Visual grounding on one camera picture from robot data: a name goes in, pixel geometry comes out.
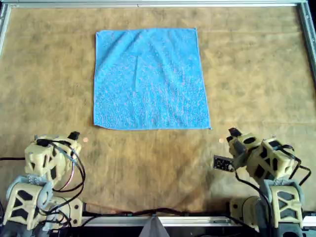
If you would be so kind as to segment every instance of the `tan table surface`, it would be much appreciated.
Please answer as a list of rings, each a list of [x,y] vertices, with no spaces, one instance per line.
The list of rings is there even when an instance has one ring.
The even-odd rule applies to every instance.
[[[115,131],[93,125],[95,33],[197,27],[214,130]],[[213,170],[228,129],[276,135],[316,172],[316,98],[294,8],[14,8],[0,58],[0,154],[21,157],[34,134],[80,131],[81,199],[107,209],[218,210],[256,192]],[[0,163],[0,193],[23,173]],[[240,176],[249,180],[244,169]],[[301,179],[304,172],[296,176]],[[316,208],[315,177],[304,185]]]

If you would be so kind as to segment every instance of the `plastic robot link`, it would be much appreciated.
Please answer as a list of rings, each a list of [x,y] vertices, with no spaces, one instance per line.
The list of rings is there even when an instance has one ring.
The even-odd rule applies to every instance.
[[[292,233],[292,236],[302,237],[304,196],[300,185],[304,181],[298,184],[291,180],[301,163],[294,149],[275,137],[262,140],[252,133],[242,134],[236,128],[229,132],[227,141],[233,158],[214,156],[214,168],[235,172],[237,179],[244,182],[236,170],[246,166],[260,187],[257,188],[260,197],[231,200],[231,216],[259,230],[262,236]],[[298,165],[292,172],[295,161]]]
[[[81,224],[82,202],[53,194],[66,172],[78,165],[78,137],[78,132],[68,137],[35,136],[25,149],[27,175],[17,177],[7,190],[1,236],[49,236],[52,229]]]

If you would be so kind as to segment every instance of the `black cable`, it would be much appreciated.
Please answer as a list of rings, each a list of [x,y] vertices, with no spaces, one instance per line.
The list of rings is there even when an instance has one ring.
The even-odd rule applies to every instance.
[[[0,201],[0,209],[1,209],[1,222],[0,224],[2,224],[3,220],[4,220],[4,207]]]
[[[293,176],[294,176],[294,174],[296,173],[296,171],[297,171],[299,168],[308,171],[308,174],[307,174],[307,175],[300,181],[300,183],[299,183],[299,185],[301,186],[301,185],[304,184],[305,181],[311,176],[312,171],[311,171],[309,168],[307,168],[307,167],[305,167],[305,166],[302,166],[302,165],[301,165],[302,161],[301,161],[299,158],[297,158],[296,156],[294,156],[293,154],[291,154],[290,152],[287,152],[286,150],[284,150],[284,148],[288,148],[288,149],[292,149],[292,150],[294,150],[294,148],[293,148],[292,146],[290,146],[290,145],[283,145],[283,146],[281,146],[281,147],[278,147],[277,150],[282,151],[284,154],[290,156],[291,158],[293,158],[293,159],[297,162],[297,164],[296,164],[296,166],[295,166],[293,172],[291,173],[291,175],[290,175],[290,177],[289,177],[288,179],[292,179]]]
[[[2,161],[2,160],[25,160],[25,158],[24,157],[21,157],[21,158],[1,157],[0,161]]]
[[[265,200],[266,204],[267,204],[267,207],[268,207],[268,232],[269,232],[269,235],[270,237],[272,237],[272,210],[271,210],[271,205],[269,203],[269,200],[268,198],[264,195],[264,193],[259,189],[257,188],[255,185],[253,185],[252,183],[248,182],[248,181],[245,181],[245,180],[242,180],[239,178],[238,174],[237,174],[237,171],[235,170],[235,176],[236,176],[236,179],[240,182],[242,182],[243,184],[246,184],[250,187],[252,187],[254,190],[256,190],[262,197],[263,199]]]
[[[87,219],[82,225],[81,227],[84,227],[87,223],[89,223],[90,221],[99,218],[99,217],[115,217],[115,216],[142,216],[142,215],[153,215],[156,214],[157,212],[162,212],[162,213],[167,213],[167,214],[174,214],[176,216],[223,216],[226,217],[232,221],[234,221],[236,224],[239,224],[243,227],[245,227],[246,229],[248,229],[249,231],[258,234],[258,232],[248,226],[247,224],[243,223],[242,221],[227,215],[227,214],[223,214],[223,213],[214,213],[214,212],[182,212],[182,211],[177,211],[171,208],[157,208],[157,209],[148,209],[148,210],[143,210],[143,211],[137,211],[137,212],[121,212],[121,213],[117,213],[117,214],[95,214],[95,216],[90,217],[89,219]]]
[[[300,168],[303,169],[303,170],[307,170],[307,171],[308,171],[308,174],[307,174],[307,175],[302,179],[302,181],[299,183],[299,185],[301,186],[301,185],[304,184],[305,181],[310,177],[310,175],[312,174],[312,171],[311,171],[309,168],[307,168],[307,167],[305,167],[305,166],[302,166],[302,165],[300,165]]]

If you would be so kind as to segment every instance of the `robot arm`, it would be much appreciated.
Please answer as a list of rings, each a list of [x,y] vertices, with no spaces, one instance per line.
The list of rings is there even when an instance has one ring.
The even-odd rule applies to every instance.
[[[81,224],[82,202],[57,197],[54,187],[78,165],[81,145],[79,133],[64,136],[40,136],[25,149],[26,176],[17,177],[9,186],[3,224],[5,233],[24,229],[26,236],[37,226],[44,233],[64,225]]]
[[[236,172],[245,166],[249,176],[258,183],[261,195],[233,199],[231,215],[267,236],[293,233],[293,236],[302,237],[304,195],[300,185],[288,179],[295,160],[299,161],[294,149],[275,137],[262,140],[252,133],[242,134],[236,128],[229,132],[227,141],[233,158],[214,156],[214,168]]]

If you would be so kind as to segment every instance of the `blue towel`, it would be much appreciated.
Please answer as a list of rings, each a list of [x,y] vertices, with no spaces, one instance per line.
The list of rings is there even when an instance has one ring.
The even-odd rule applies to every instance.
[[[196,29],[97,32],[93,115],[118,130],[211,128]]]

